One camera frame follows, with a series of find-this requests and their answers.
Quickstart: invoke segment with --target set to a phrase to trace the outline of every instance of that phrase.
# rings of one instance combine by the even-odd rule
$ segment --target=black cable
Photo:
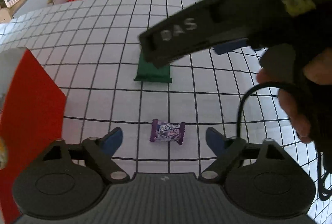
[[[236,137],[240,138],[241,137],[241,116],[243,112],[243,106],[245,101],[248,99],[248,97],[256,92],[257,90],[267,88],[267,87],[275,87],[278,89],[283,89],[286,92],[290,93],[293,97],[297,98],[299,95],[304,96],[304,99],[306,101],[310,101],[311,97],[307,96],[303,90],[298,88],[296,85],[289,84],[289,83],[283,83],[283,82],[266,82],[262,84],[255,85],[252,87],[248,92],[244,94],[240,101],[239,109],[237,111],[237,121],[236,121]],[[311,113],[313,114],[313,118],[315,118],[316,122],[311,121],[311,131],[314,133],[319,132],[319,126],[317,122],[317,116],[315,115],[315,111],[311,110]],[[326,172],[323,177],[321,175],[322,172],[322,162],[321,162],[321,152],[317,151],[318,159],[317,159],[317,178],[318,178],[318,195],[319,198],[322,201],[328,200],[331,195],[332,195],[332,189],[326,189],[324,187],[324,182],[327,178],[327,176],[330,174],[329,172]]]

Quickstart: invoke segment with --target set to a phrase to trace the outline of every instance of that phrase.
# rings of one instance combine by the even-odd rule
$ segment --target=black grid line
[[[57,77],[57,75],[58,75],[58,73],[59,73],[59,70],[60,70],[60,66],[62,65],[62,62],[63,62],[63,60],[64,60],[64,57],[66,56],[66,53],[67,53],[69,47],[70,47],[70,46],[68,45],[67,48],[66,48],[66,50],[65,50],[65,52],[64,52],[64,54],[63,54],[63,56],[62,56],[62,58],[61,58],[60,64],[59,64],[58,69],[57,69],[57,71],[56,71],[56,74],[55,74],[55,76],[54,76],[54,80],[56,80],[56,77]]]
[[[79,58],[81,58],[82,55],[83,55],[83,49],[82,49],[82,52],[81,52]],[[78,67],[78,65],[75,67],[74,74],[73,74],[73,76],[72,76],[72,78],[71,78],[71,81],[70,81],[70,86],[72,85],[72,83],[73,83],[73,81],[74,81],[75,73],[76,73],[77,67]],[[84,118],[85,118],[86,113],[87,113],[88,103],[89,103],[89,101],[87,101],[87,104],[86,104],[86,107],[85,107],[85,110],[84,110]],[[84,120],[83,120],[83,122],[82,122],[82,127],[81,127],[80,142],[81,142],[81,137],[82,137],[83,127],[84,127]]]
[[[222,112],[222,106],[221,106],[221,99],[220,99],[220,92],[219,92],[219,86],[218,86],[218,81],[217,81],[217,75],[215,74],[215,66],[213,64],[213,59],[212,59],[212,55],[211,55],[211,50],[209,49],[209,54],[210,54],[210,59],[211,59],[211,63],[212,63],[212,68],[213,68],[213,73],[215,75],[215,85],[217,86],[217,92],[218,92],[218,99],[219,99],[219,106],[220,106],[220,113],[221,113],[221,121],[222,121],[222,127],[224,130],[224,134],[226,134],[226,130],[225,130],[225,124],[224,124],[224,115]]]
[[[246,65],[247,65],[247,67],[248,67],[248,69],[249,69],[249,71],[250,71],[250,68],[249,68],[249,65],[248,65],[248,62],[247,62],[247,59],[246,59],[246,57],[245,57],[245,55],[242,53],[242,55],[243,55],[243,58],[244,58],[244,61],[246,62]],[[250,75],[250,78],[251,78],[251,81],[252,81],[252,86],[255,86],[255,83],[254,83],[254,80],[253,80],[253,78],[252,78],[252,75]],[[268,133],[267,133],[267,130],[266,130],[266,124],[265,124],[265,121],[264,121],[264,114],[263,114],[263,110],[262,110],[262,105],[261,105],[261,102],[260,102],[260,100],[259,100],[259,97],[257,96],[257,92],[255,92],[255,95],[256,95],[256,97],[257,97],[257,100],[258,100],[258,104],[259,104],[259,107],[260,107],[260,109],[261,109],[261,113],[262,113],[262,117],[263,117],[263,123],[264,123],[264,128],[265,128],[265,136],[266,136],[266,138],[268,137]]]
[[[148,161],[148,162],[168,162],[168,159],[140,159],[140,158],[120,158],[113,156],[112,159],[120,159],[120,160],[131,160],[131,161]],[[214,160],[215,158],[200,158],[201,160]],[[186,161],[199,161],[198,158],[193,159],[172,159],[172,162],[186,162]]]
[[[329,214],[328,216],[327,216],[327,218],[326,218],[326,220],[323,222],[323,224],[331,224],[331,222],[330,223],[327,223],[327,220],[330,218],[330,220],[331,220],[331,216],[332,216],[332,213],[331,214]]]
[[[124,44],[123,47],[122,47],[122,53],[121,53],[120,61],[119,61],[119,62],[121,62],[121,60],[122,60],[122,56],[123,56],[123,51],[124,51],[124,50],[125,50],[125,44]],[[118,68],[117,68],[117,77],[116,77],[116,79],[115,79],[114,89],[117,88],[117,79],[118,79],[118,77],[119,77],[119,72],[120,72],[120,64],[119,64],[119,66],[118,66]],[[112,107],[111,107],[111,116],[110,116],[110,124],[109,124],[109,126],[108,126],[108,132],[110,131],[110,129],[111,129],[111,124],[112,124],[112,116],[113,116],[113,108],[114,108],[115,93],[116,93],[116,92],[114,92],[114,94],[113,94]]]
[[[114,4],[108,4],[108,2],[109,1],[111,1],[111,0],[108,0],[107,1],[107,3],[105,4],[105,5],[91,5],[91,6],[83,6],[83,4],[80,4],[80,5],[78,5],[77,7],[74,7],[74,8],[70,8],[70,6],[73,4],[73,3],[75,3],[75,2],[68,2],[68,3],[65,3],[65,4],[69,4],[69,7],[67,8],[67,9],[61,9],[61,8],[59,8],[59,9],[57,9],[56,11],[54,11],[54,12],[50,12],[50,10],[54,7],[54,6],[52,6],[52,7],[48,7],[48,8],[45,8],[44,10],[48,10],[48,11],[46,11],[46,12],[39,12],[39,10],[35,10],[35,11],[32,11],[32,12],[34,12],[31,16],[29,16],[29,18],[28,19],[25,19],[27,16],[28,16],[28,14],[29,13],[27,13],[27,14],[23,14],[21,17],[24,17],[24,19],[22,19],[22,20],[18,20],[18,19],[20,19],[21,17],[19,17],[19,18],[17,18],[17,19],[13,19],[12,20],[12,23],[13,24],[20,24],[20,23],[26,23],[26,22],[28,22],[28,21],[31,21],[31,20],[35,20],[39,15],[41,15],[41,14],[43,14],[44,16],[45,15],[47,15],[47,14],[56,14],[56,13],[59,13],[59,12],[65,12],[65,11],[69,11],[69,10],[74,10],[74,9],[85,9],[85,8],[87,8],[87,9],[90,9],[90,8],[94,8],[94,7],[101,7],[101,6],[118,6],[119,5],[119,3],[114,3]],[[152,3],[152,4],[138,4],[138,5],[155,5],[155,6],[166,6],[165,4],[154,4],[154,3]],[[169,6],[172,6],[172,7],[178,7],[178,8],[181,8],[181,6],[178,6],[178,5],[169,5]]]
[[[284,144],[283,144],[283,134],[282,134],[282,132],[281,132],[281,125],[280,125],[279,115],[278,115],[277,107],[276,107],[276,104],[275,104],[275,102],[274,102],[274,98],[273,98],[273,97],[274,97],[274,96],[272,95],[273,107],[274,107],[274,111],[276,112],[277,119],[278,119],[278,124],[279,124],[279,130],[280,130],[280,136],[281,136],[281,143],[282,143],[282,145],[284,145]]]
[[[63,60],[64,60],[64,58],[65,58],[65,56],[66,56],[66,53],[67,53],[68,49],[69,49],[69,45],[68,45],[68,47],[67,47],[67,49],[66,49],[66,52],[64,53],[64,55],[63,55],[63,57],[62,57],[62,59],[61,59],[61,63],[63,62]],[[81,52],[81,54],[80,54],[80,56],[79,56],[79,60],[78,60],[78,61],[80,61],[80,58],[81,58],[82,55],[83,55],[83,50],[84,50],[84,48],[82,49],[82,52]],[[74,77],[75,77],[75,73],[76,73],[77,67],[78,67],[78,64],[77,64],[76,67],[75,67],[73,77],[72,77],[72,79],[71,79],[71,81],[70,81],[70,85],[69,85],[69,90],[68,90],[67,96],[69,95],[69,91],[70,91],[70,89],[71,89],[71,85],[72,85],[72,83],[73,83],[73,80],[74,80]],[[57,77],[57,75],[58,75],[58,73],[59,73],[59,70],[60,70],[60,67],[58,68],[58,70],[57,70],[57,72],[56,72],[56,75],[55,75],[54,80],[56,79],[56,77]]]
[[[320,177],[322,178],[323,175],[324,175],[324,169],[321,170],[321,174],[318,174],[318,176],[320,176]],[[315,212],[315,218],[314,218],[314,220],[316,220],[316,218],[319,216],[319,214],[320,214],[321,212],[317,213],[317,206],[316,206],[316,212]]]
[[[296,139],[295,139],[294,128],[292,128],[292,130],[293,130],[294,140],[296,140]],[[297,147],[297,146],[295,146],[295,150],[296,150],[296,159],[297,159],[297,162],[298,162],[298,147]]]
[[[91,64],[91,63],[86,63],[83,65],[96,65],[96,64]],[[55,65],[43,65],[43,66],[60,66],[58,64]],[[86,87],[65,87],[65,86],[60,86],[60,88],[62,89],[86,89],[88,90],[89,88]],[[94,90],[105,90],[105,91],[115,91],[115,90],[119,90],[119,91],[131,91],[131,92],[135,92],[135,91],[140,91],[140,89],[123,89],[123,88],[93,88]],[[165,93],[168,90],[147,90],[147,89],[142,89],[143,92],[157,92],[157,93]],[[170,93],[179,93],[179,94],[193,94],[193,92],[186,92],[186,91],[171,91]],[[243,96],[244,94],[230,94],[230,93],[208,93],[208,92],[199,92],[197,93],[198,95],[222,95],[222,96]],[[277,120],[288,120],[288,119],[272,119],[272,120],[260,120],[260,121],[277,121]]]
[[[307,157],[308,157],[307,158],[308,162],[306,164],[308,164],[308,171],[309,171],[309,176],[310,176],[308,145],[306,144],[305,147],[307,149]]]
[[[327,205],[327,213],[328,213],[328,211],[329,211],[329,208],[330,208],[330,202],[328,203],[328,205]]]
[[[190,64],[191,64],[191,72],[193,76],[193,87],[194,87],[194,99],[195,99],[195,112],[196,112],[196,128],[197,128],[197,144],[198,144],[198,165],[199,165],[199,173],[201,173],[200,167],[200,129],[198,127],[198,110],[197,110],[197,97],[196,97],[196,88],[195,88],[195,77],[194,77],[194,68],[193,68],[193,60],[190,54]]]
[[[237,88],[237,92],[239,94],[239,101],[240,101],[241,100],[240,89],[239,89],[239,85],[238,85],[237,80],[236,80],[236,75],[235,75],[235,72],[234,72],[234,67],[233,67],[232,60],[230,59],[230,55],[229,55],[228,52],[227,52],[227,55],[228,55],[228,59],[230,61],[230,65],[231,65],[232,70],[233,70],[234,79],[235,79],[235,83],[236,83],[236,88]],[[242,111],[242,116],[243,116],[244,121],[246,121],[246,118],[245,118],[245,115],[244,115],[244,110]],[[246,127],[246,132],[247,132],[247,141],[249,142],[249,133],[248,133],[247,123],[245,123],[245,127]]]
[[[285,145],[285,147],[286,147],[286,146],[289,146],[289,145],[297,144],[297,143],[300,143],[300,142],[301,142],[301,141],[299,141],[299,142],[295,142],[295,143],[291,143],[291,144],[287,144],[287,145]],[[301,167],[303,167],[303,166],[305,166],[305,165],[308,165],[308,164],[310,164],[311,162],[314,162],[314,161],[317,161],[317,158],[315,158],[315,159],[313,159],[313,160],[310,160],[308,163],[305,163],[305,164],[301,165]]]
[[[258,56],[257,54],[256,54],[256,55],[253,55],[253,54],[245,53],[244,51],[242,51],[242,52],[238,52],[238,51],[236,51],[236,50],[233,50],[233,51],[231,51],[231,52],[238,53],[238,54],[243,54],[243,55],[249,55],[249,56],[256,56],[256,57],[258,57],[258,58],[261,58],[261,56]]]
[[[92,86],[93,86],[93,83],[94,83],[94,80],[95,80],[95,77],[96,77],[96,73],[97,73],[97,69],[98,69],[98,63],[100,61],[100,58],[102,57],[102,54],[103,54],[103,49],[105,47],[105,43],[103,43],[103,46],[102,46],[102,49],[101,49],[101,52],[99,54],[99,57],[98,57],[98,61],[97,61],[97,65],[95,67],[95,70],[94,70],[94,73],[93,73],[93,76],[92,76],[92,81],[91,81],[91,88],[89,89],[89,94],[88,94],[88,99],[87,99],[87,104],[86,104],[86,107],[85,107],[85,111],[84,111],[84,118],[86,117],[86,114],[87,114],[87,111],[88,111],[88,106],[89,106],[89,101],[90,101],[90,96],[91,96],[91,92],[92,92]],[[84,50],[85,50],[86,46],[84,46],[84,49],[82,49],[82,54],[80,56],[80,59],[84,53]],[[82,137],[83,137],[83,131],[84,131],[84,124],[85,124],[85,120],[83,120],[83,123],[82,123],[82,129],[81,129],[81,135],[80,135],[80,143],[82,142]]]
[[[314,218],[314,220],[316,220],[317,216],[319,216],[324,211],[325,208],[328,208],[328,206],[330,205],[331,202],[332,202],[332,200],[330,200],[329,203],[325,207],[323,207],[323,209],[318,214],[316,213],[316,217]]]
[[[96,121],[96,122],[109,122],[109,120],[102,120],[102,119],[92,119],[92,118],[81,118],[81,117],[73,117],[73,116],[64,116],[64,118],[68,118],[68,119],[75,119],[75,120],[91,120],[91,121]],[[265,122],[276,122],[277,120],[265,120]],[[134,121],[119,121],[119,120],[111,120],[112,123],[141,123],[141,124],[151,124],[151,122],[142,122],[142,121],[137,121],[137,122],[134,122]],[[245,124],[245,123],[262,123],[263,121],[260,120],[260,121],[248,121],[248,122],[241,122],[242,124]],[[186,123],[186,125],[189,125],[189,126],[196,126],[196,125],[220,125],[222,124],[221,122],[218,122],[218,123]],[[224,124],[236,124],[236,122],[224,122]],[[295,143],[299,143],[300,141],[298,142],[294,142],[294,143],[290,143],[290,144],[287,144],[285,146],[289,146],[291,144],[295,144]]]
[[[166,17],[168,18],[168,7],[167,7],[167,0],[166,0]],[[171,113],[170,113],[170,90],[169,90],[169,83],[167,84],[167,121],[171,121]],[[168,173],[171,173],[171,142],[167,142],[167,157],[168,157]]]
[[[123,44],[123,43],[107,43],[107,45],[118,45],[118,44]],[[86,44],[74,44],[71,46],[84,46],[84,45],[95,45],[95,43],[86,43]],[[138,45],[136,43],[126,43],[126,45]],[[100,64],[118,64],[118,63],[100,63]],[[122,64],[133,64],[133,65],[137,65],[138,63],[122,63]],[[186,65],[171,65],[172,67],[188,67],[190,68],[190,66],[186,66]],[[213,70],[212,67],[200,67],[200,66],[193,66],[193,68],[198,68],[198,69],[211,69]],[[248,72],[248,71],[242,71],[242,70],[231,70],[231,69],[223,69],[223,68],[214,68],[214,70],[222,70],[222,71],[229,71],[229,72],[241,72],[241,73],[249,73],[249,74],[257,74],[254,72]]]
[[[54,26],[54,28],[52,29],[51,33],[50,33],[49,36],[47,37],[47,39],[46,39],[45,43],[43,44],[43,46],[46,44],[47,40],[48,40],[48,39],[50,38],[50,36],[52,35],[52,32],[54,31],[55,28],[56,28],[56,26]],[[56,45],[58,44],[59,40],[61,39],[61,36],[62,36],[62,35],[63,35],[63,32],[59,35],[59,38],[58,38],[57,41],[54,43],[54,47],[52,48],[52,50],[51,50],[51,52],[50,52],[50,54],[49,54],[49,57],[48,57],[47,60],[46,60],[46,63],[45,63],[46,65],[47,65],[47,62],[49,61],[49,58],[51,57],[51,55],[52,55],[52,53],[53,53],[53,51],[54,51]],[[62,57],[62,59],[61,59],[61,61],[63,60],[64,56],[66,55],[68,48],[69,48],[69,46],[67,47],[67,49],[66,49],[66,51],[65,51],[65,53],[64,53],[64,55],[63,55],[63,57]]]
[[[141,119],[141,108],[142,108],[142,94],[143,94],[143,82],[141,82],[141,91],[139,95],[139,110],[138,110],[138,120]],[[139,134],[140,134],[141,123],[138,124],[137,129],[137,152],[136,152],[136,172],[138,172],[138,161],[139,161]]]

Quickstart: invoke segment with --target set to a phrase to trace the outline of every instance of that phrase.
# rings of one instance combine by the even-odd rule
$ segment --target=candy
[[[171,124],[158,119],[152,121],[150,141],[176,141],[182,145],[185,123]]]

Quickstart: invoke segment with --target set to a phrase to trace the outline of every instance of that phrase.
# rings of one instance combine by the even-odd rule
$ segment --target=sticker
[[[286,11],[292,17],[316,9],[316,5],[312,0],[282,0],[282,2],[285,4]]]
[[[0,138],[0,170],[4,169],[8,162],[8,154],[3,139]]]

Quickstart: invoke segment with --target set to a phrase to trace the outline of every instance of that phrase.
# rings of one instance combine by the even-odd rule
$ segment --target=screw
[[[204,179],[214,179],[218,176],[218,174],[213,170],[206,170],[202,172],[202,177]]]
[[[114,171],[111,173],[111,178],[114,180],[122,180],[127,177],[127,174],[123,171]]]

